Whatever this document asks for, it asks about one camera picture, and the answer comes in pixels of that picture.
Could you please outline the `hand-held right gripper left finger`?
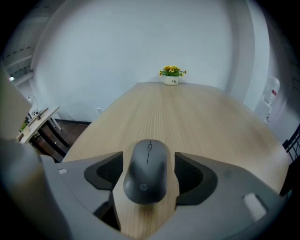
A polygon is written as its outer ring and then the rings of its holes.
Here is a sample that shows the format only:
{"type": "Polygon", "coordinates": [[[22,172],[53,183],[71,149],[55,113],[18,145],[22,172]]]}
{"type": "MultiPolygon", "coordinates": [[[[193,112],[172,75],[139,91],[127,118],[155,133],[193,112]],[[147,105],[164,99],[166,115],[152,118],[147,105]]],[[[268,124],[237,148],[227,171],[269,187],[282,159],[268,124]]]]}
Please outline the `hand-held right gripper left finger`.
{"type": "Polygon", "coordinates": [[[123,172],[123,153],[70,162],[41,162],[50,193],[72,240],[126,240],[120,232],[113,189],[123,172]]]}

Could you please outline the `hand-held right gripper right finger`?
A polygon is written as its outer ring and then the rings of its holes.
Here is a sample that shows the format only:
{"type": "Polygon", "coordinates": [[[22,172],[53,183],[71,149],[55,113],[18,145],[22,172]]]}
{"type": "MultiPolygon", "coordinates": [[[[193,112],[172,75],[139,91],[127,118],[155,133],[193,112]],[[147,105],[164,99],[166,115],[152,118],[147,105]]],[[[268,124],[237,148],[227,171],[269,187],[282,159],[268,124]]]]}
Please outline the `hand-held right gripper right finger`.
{"type": "Polygon", "coordinates": [[[280,214],[286,198],[251,172],[175,153],[180,194],[175,213],[153,240],[253,240],[280,214]]]}

